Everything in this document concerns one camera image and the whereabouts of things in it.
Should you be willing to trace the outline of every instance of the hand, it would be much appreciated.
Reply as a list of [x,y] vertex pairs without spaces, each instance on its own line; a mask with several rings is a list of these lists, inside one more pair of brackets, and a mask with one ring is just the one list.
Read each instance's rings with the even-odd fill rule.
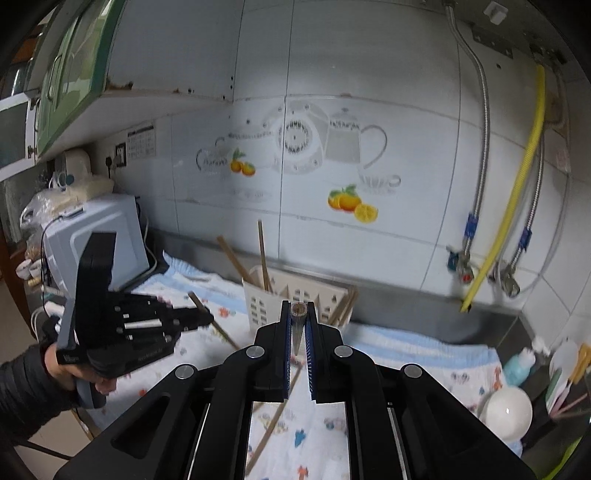
[[117,388],[117,380],[101,377],[90,365],[60,365],[57,363],[56,344],[51,345],[45,352],[45,366],[47,372],[67,391],[76,389],[75,378],[94,383],[97,392],[108,395]]

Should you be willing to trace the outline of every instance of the yellow gas hose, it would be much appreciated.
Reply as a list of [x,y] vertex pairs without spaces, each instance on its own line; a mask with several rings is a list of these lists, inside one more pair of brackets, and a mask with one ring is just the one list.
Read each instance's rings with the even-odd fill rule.
[[491,250],[488,252],[486,260],[478,272],[478,276],[470,286],[470,290],[468,290],[466,298],[462,302],[462,308],[460,309],[460,312],[467,312],[470,309],[472,300],[474,300],[480,285],[482,285],[482,282],[488,275],[489,270],[493,266],[499,254],[499,251],[505,243],[505,239],[507,238],[507,234],[509,233],[511,223],[515,215],[515,210],[517,209],[517,204],[519,203],[519,198],[521,197],[521,191],[523,190],[525,182],[527,181],[527,176],[530,172],[531,164],[534,159],[535,150],[538,147],[538,143],[540,142],[540,136],[544,126],[546,88],[545,70],[542,65],[537,66],[536,85],[537,98],[535,103],[534,124],[531,128],[530,137],[527,142],[527,147],[525,148],[521,166],[519,167],[519,172],[517,172],[515,182],[513,183],[513,189],[511,190],[509,202],[505,208],[505,214],[501,220],[499,230],[496,233],[495,242],[492,244]]

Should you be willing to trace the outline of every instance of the calendar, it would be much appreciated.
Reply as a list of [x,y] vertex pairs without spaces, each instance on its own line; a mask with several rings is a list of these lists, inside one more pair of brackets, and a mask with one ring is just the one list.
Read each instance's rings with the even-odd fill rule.
[[154,124],[127,132],[127,160],[155,157],[156,131]]

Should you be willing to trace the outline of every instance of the green cabinet door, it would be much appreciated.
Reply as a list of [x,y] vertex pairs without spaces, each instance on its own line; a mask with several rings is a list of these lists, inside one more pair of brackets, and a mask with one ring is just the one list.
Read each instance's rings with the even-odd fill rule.
[[124,4],[125,0],[94,0],[66,32],[41,99],[37,142],[41,154],[103,92],[109,50]]
[[49,147],[51,138],[51,131],[49,128],[50,117],[55,110],[55,92],[57,78],[59,77],[60,69],[63,64],[64,52],[72,36],[73,25],[66,31],[64,37],[61,39],[60,48],[49,65],[49,70],[43,77],[43,84],[41,86],[41,97],[39,99],[39,110],[37,112],[37,152],[43,153]]

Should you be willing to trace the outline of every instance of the metal screw cap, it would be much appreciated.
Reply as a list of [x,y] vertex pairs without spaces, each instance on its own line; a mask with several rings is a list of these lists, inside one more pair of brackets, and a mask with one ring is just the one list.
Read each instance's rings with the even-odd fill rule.
[[423,370],[418,365],[407,365],[404,367],[404,374],[410,378],[419,378],[423,374]]
[[191,365],[181,365],[174,371],[174,374],[180,380],[186,380],[192,377],[194,373],[195,369]]
[[258,345],[251,345],[246,349],[246,355],[249,358],[259,358],[265,354],[265,349]]
[[335,348],[335,355],[340,358],[347,358],[348,356],[353,355],[353,349],[350,346],[339,345]]

